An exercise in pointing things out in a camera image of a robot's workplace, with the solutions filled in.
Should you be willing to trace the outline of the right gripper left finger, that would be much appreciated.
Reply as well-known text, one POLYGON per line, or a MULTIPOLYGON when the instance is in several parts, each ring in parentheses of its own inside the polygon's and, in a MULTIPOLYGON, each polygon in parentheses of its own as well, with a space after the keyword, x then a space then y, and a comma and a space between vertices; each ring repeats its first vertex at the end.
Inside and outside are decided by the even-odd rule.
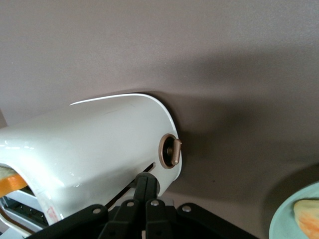
POLYGON ((106 223, 99 235, 101 239, 141 239, 141 224, 145 216, 147 177, 138 177, 132 199, 125 200, 114 218, 106 223))

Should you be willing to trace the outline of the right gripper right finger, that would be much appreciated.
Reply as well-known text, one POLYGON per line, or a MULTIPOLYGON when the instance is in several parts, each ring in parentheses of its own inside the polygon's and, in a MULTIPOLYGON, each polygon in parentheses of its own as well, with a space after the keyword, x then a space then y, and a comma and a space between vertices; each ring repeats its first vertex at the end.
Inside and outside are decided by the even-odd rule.
POLYGON ((147 178, 146 186, 146 238, 172 239, 170 220, 166 215, 165 203, 157 198, 157 180, 147 178))

